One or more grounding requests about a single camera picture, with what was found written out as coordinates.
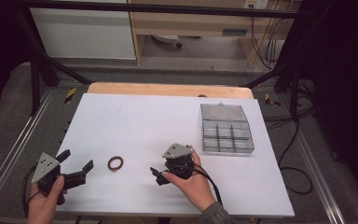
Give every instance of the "gray sleeve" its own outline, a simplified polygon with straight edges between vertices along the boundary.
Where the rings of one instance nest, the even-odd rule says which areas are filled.
[[[199,224],[234,224],[236,221],[231,218],[228,212],[220,203],[211,204],[200,216]]]

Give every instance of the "rubber ring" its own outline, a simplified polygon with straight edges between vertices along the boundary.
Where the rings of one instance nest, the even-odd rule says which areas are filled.
[[[110,165],[110,163],[111,163],[112,161],[116,161],[116,160],[120,160],[120,165],[117,166],[117,167],[112,167],[112,166]],[[123,163],[124,163],[123,158],[121,158],[121,157],[112,157],[112,158],[109,160],[109,162],[107,163],[107,167],[108,167],[109,170],[111,170],[111,171],[116,171],[116,170],[119,170],[119,169],[123,166]]]

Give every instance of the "human hand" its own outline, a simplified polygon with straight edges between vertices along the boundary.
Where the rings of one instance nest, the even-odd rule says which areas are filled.
[[[64,179],[60,175],[54,182],[47,197],[39,192],[37,184],[31,186],[29,201],[28,224],[51,224],[56,212],[57,200],[63,189]]]
[[[200,157],[195,150],[191,156],[193,157],[193,162],[201,167]],[[201,213],[211,204],[216,202],[216,199],[212,195],[208,179],[203,175],[193,172],[189,179],[182,179],[170,172],[163,172],[162,175],[178,187],[188,200],[201,211]]]

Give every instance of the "floor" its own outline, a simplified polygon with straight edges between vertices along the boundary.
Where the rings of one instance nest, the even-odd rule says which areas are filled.
[[[141,65],[106,61],[98,65],[69,65],[80,75],[98,81],[227,86],[245,84],[268,71],[260,63],[250,67],[239,50],[239,41],[235,38],[184,36],[181,40],[183,47],[177,49],[149,36],[145,41]],[[29,67],[26,65],[15,69],[0,100],[0,174],[4,173],[6,168],[12,170],[0,179],[0,223],[24,222],[20,200],[24,174],[38,159],[41,151],[58,151],[81,94],[87,90],[87,86],[76,83],[65,74],[59,74],[62,80],[59,87],[44,89],[46,94],[50,94],[50,100],[42,106],[43,114],[37,119],[30,119],[32,98],[29,74]],[[288,111],[289,94],[275,93],[272,88],[274,81],[272,78],[253,89],[265,119],[286,115]],[[70,104],[64,104],[66,94],[73,87],[76,87],[76,94]],[[269,102],[266,101],[266,93],[270,97]],[[298,111],[311,107],[307,97],[299,98],[298,102]],[[28,130],[29,135],[25,135],[23,128],[29,127],[29,122],[37,124],[32,130]],[[278,160],[293,137],[295,126],[293,123],[285,123],[273,128],[274,124],[279,123],[266,121]],[[307,174],[319,174],[322,178],[316,176],[317,179],[312,179],[314,189],[310,194],[300,195],[288,190],[295,217],[279,220],[266,218],[261,223],[358,223],[358,184],[350,169],[345,163],[333,160],[324,132],[312,114],[300,120],[299,130],[296,141],[285,155],[282,165],[296,167]],[[27,136],[26,141],[16,142],[21,135]],[[18,153],[14,152],[15,148],[20,149]],[[16,160],[7,160],[8,155]],[[308,161],[310,157],[314,159],[316,168]],[[308,179],[299,173],[282,171],[282,176],[285,183],[294,189],[304,191],[310,186]],[[57,216],[57,220],[66,223],[75,219],[74,215]],[[100,218],[84,219],[85,223],[96,223]],[[252,223],[250,219],[243,219],[242,222]]]

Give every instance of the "white table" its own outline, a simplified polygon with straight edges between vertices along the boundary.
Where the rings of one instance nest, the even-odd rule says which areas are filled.
[[[246,157],[202,153],[200,104],[241,105],[255,144]],[[234,217],[293,217],[257,100],[182,96],[83,95],[59,153],[71,149],[65,174],[89,160],[87,183],[69,190],[60,212],[95,216],[196,216],[200,212],[174,185],[159,186],[149,167],[164,170],[173,143],[192,145]],[[124,159],[112,172],[111,157]]]

